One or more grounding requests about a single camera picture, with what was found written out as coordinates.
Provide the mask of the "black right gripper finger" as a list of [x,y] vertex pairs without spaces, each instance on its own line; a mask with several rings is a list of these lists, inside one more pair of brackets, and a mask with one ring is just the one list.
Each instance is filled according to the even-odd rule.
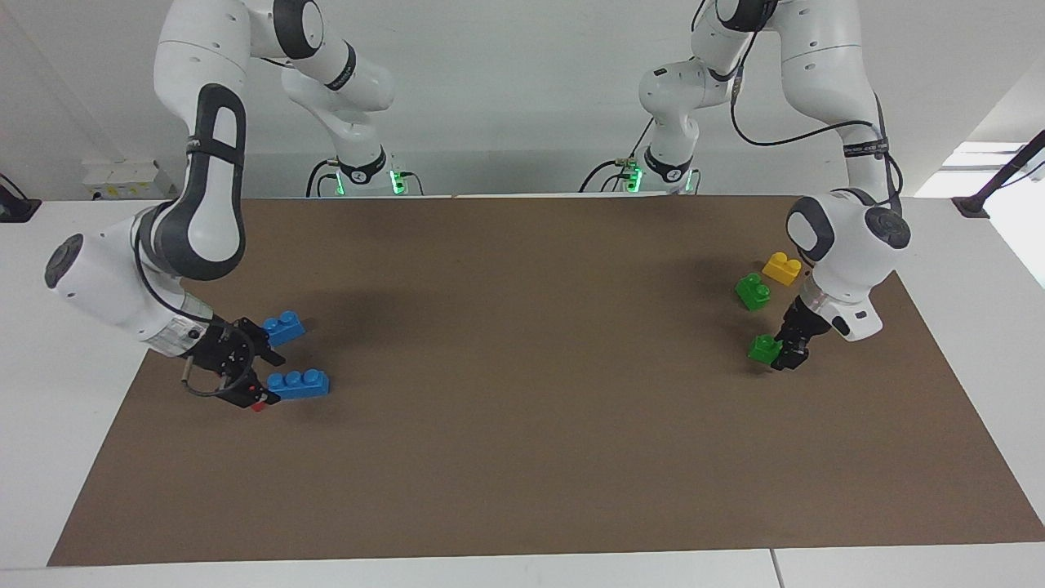
[[251,342],[254,356],[261,358],[268,364],[285,364],[285,358],[273,349],[269,342],[269,333],[263,327],[259,327],[256,323],[243,323],[243,334]]
[[240,384],[220,391],[220,398],[240,408],[265,407],[280,403],[282,398],[258,380],[246,380]]

